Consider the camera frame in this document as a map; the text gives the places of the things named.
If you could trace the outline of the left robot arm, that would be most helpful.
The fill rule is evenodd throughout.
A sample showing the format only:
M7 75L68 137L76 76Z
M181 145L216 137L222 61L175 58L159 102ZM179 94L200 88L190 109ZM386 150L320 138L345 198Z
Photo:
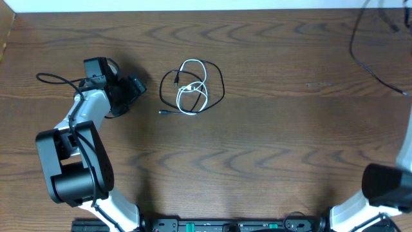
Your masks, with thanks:
M56 84L74 88L73 106L52 130L35 138L51 199L81 208L110 231L152 231L150 220L115 187L114 172L98 134L104 119L129 111L147 89L136 75L122 78L118 64L105 57L84 60L86 76Z

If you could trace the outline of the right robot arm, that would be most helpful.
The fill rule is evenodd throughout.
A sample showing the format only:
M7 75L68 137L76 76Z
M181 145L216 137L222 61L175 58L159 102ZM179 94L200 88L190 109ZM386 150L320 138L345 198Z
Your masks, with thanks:
M392 217L411 213L411 122L395 166L369 164L361 190L329 210L329 231L399 231Z

